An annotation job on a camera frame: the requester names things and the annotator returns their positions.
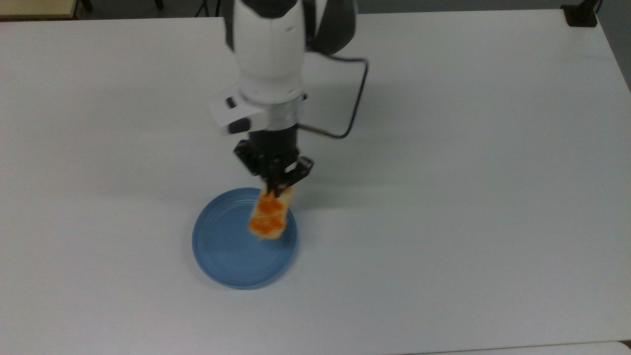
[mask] chair leg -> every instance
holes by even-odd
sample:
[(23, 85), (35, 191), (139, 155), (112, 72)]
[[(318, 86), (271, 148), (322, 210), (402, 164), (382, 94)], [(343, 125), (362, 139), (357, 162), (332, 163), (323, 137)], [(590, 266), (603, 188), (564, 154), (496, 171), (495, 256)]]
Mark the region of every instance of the chair leg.
[(92, 2), (90, 0), (81, 0), (81, 4), (85, 11), (91, 13), (92, 12)]

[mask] black cable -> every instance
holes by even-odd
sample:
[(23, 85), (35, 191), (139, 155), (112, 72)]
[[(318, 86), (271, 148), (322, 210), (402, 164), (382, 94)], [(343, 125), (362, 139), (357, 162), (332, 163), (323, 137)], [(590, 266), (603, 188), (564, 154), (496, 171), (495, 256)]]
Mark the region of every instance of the black cable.
[(355, 100), (355, 106), (353, 107), (353, 114), (351, 115), (351, 120), (348, 123), (348, 128), (346, 129), (346, 132), (344, 132), (343, 135), (334, 135), (331, 132), (324, 131), (322, 129), (311, 127), (311, 126), (306, 126), (306, 125), (300, 125), (300, 127), (307, 131), (319, 133), (319, 134), (326, 135), (328, 137), (335, 138), (335, 139), (346, 138), (348, 134), (351, 133), (351, 129), (353, 129), (353, 123), (355, 123), (355, 116), (357, 115), (357, 109), (359, 108), (359, 103), (362, 100), (363, 87), (366, 84), (366, 77), (368, 77), (368, 69), (369, 69), (370, 63), (368, 62), (368, 59), (366, 58), (344, 58), (344, 57), (332, 56), (329, 54), (323, 54), (323, 53), (321, 54), (324, 57), (331, 59), (333, 61), (346, 62), (346, 63), (363, 63), (364, 70), (363, 70), (362, 83), (360, 84), (359, 91), (357, 92), (357, 99)]
[(206, 6), (206, 3), (207, 3), (207, 2), (208, 2), (208, 0), (204, 0), (204, 1), (202, 1), (201, 6), (199, 7), (198, 12), (197, 12), (197, 13), (195, 14), (195, 16), (193, 16), (193, 17), (197, 17), (197, 16), (199, 16), (199, 14), (201, 13), (201, 11), (204, 9), (204, 6)]

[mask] blue plate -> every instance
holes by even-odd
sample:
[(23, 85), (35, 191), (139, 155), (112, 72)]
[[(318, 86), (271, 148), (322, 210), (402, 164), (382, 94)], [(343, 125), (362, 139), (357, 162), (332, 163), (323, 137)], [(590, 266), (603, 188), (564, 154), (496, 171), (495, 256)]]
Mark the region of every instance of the blue plate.
[(285, 271), (298, 239), (292, 212), (278, 239), (260, 241), (247, 230), (260, 189), (240, 188), (212, 200), (195, 222), (193, 255), (214, 281), (236, 289), (265, 286)]

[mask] orange sauce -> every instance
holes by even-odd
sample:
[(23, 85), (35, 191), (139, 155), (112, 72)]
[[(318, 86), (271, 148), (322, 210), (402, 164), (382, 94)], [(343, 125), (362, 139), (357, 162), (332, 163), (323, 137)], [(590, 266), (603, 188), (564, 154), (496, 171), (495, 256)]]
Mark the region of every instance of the orange sauce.
[(283, 204), (278, 202), (271, 193), (264, 195), (259, 201), (259, 211), (266, 215), (275, 214), (283, 209)]
[(277, 215), (282, 210), (283, 204), (276, 200), (272, 194), (264, 195), (259, 201), (259, 211), (263, 215), (253, 217), (250, 220), (250, 229), (263, 235), (284, 229), (285, 221), (281, 218), (284, 216)]

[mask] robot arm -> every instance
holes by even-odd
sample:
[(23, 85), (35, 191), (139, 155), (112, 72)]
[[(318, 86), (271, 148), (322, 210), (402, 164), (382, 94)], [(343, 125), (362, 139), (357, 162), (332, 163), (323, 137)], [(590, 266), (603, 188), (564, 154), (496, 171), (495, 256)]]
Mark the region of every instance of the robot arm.
[(224, 134), (248, 132), (235, 153), (276, 196), (313, 166), (297, 148), (307, 98), (304, 53), (333, 54), (343, 48), (355, 33), (356, 12), (353, 0), (231, 0), (224, 5), (226, 43), (240, 75), (211, 99), (211, 114)]

